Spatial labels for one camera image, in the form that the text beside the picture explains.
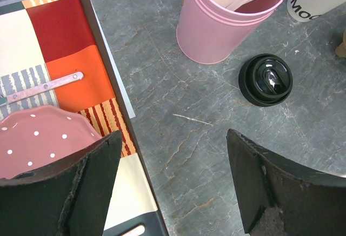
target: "pink cup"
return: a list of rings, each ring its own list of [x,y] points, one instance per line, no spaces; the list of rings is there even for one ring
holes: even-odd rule
[[[179,47],[195,62],[221,62],[282,2],[254,0],[234,12],[213,0],[184,0],[177,27]]]

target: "orange square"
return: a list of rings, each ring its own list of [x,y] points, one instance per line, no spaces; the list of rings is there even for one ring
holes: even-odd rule
[[[82,80],[54,89],[61,109],[78,112],[115,97],[96,45],[46,65],[51,80],[77,71],[84,74]]]

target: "brown object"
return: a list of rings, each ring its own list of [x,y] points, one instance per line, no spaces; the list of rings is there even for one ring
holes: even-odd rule
[[[0,179],[0,235],[102,235],[121,148],[121,133],[113,132],[49,165]]]
[[[335,54],[339,57],[346,58],[346,29],[342,37],[342,43],[335,49]]]
[[[245,233],[345,236],[345,178],[296,163],[232,129],[227,147]]]

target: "colorful placemat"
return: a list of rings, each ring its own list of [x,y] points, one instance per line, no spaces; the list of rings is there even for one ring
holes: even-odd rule
[[[3,96],[84,73],[80,81],[1,106],[0,119],[50,104],[82,114],[102,136],[121,130],[122,157],[136,152],[80,0],[24,0],[2,6],[0,33],[6,37],[0,40]]]

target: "metal handle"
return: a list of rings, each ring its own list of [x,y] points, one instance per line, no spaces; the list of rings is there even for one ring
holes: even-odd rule
[[[32,88],[25,89],[23,91],[8,95],[7,104],[11,104],[11,103],[26,99],[28,97],[32,97],[32,96],[47,92],[57,87],[67,85],[69,83],[81,80],[83,77],[84,77],[84,74],[78,71],[70,75],[64,76],[62,78],[57,78],[52,81],[48,81],[47,83],[43,83],[38,86],[34,86]]]

